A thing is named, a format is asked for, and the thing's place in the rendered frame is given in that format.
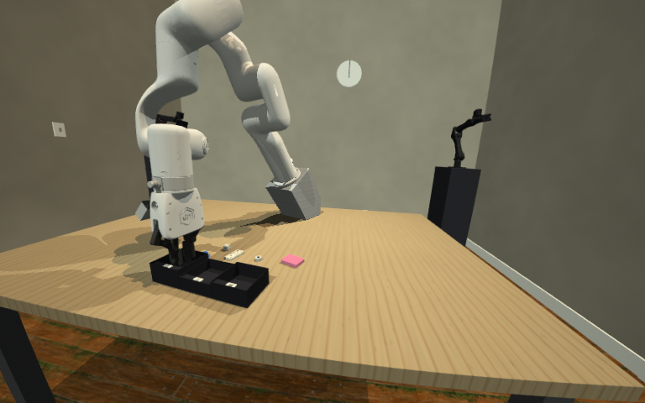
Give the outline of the white domino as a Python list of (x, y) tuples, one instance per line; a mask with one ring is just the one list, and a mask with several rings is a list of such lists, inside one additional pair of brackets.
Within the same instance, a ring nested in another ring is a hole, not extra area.
[(231, 254), (228, 254), (228, 255), (224, 256), (224, 258), (227, 259), (227, 260), (232, 261), (233, 259), (238, 258), (242, 254), (244, 254), (244, 251), (237, 249), (234, 252), (232, 252)]

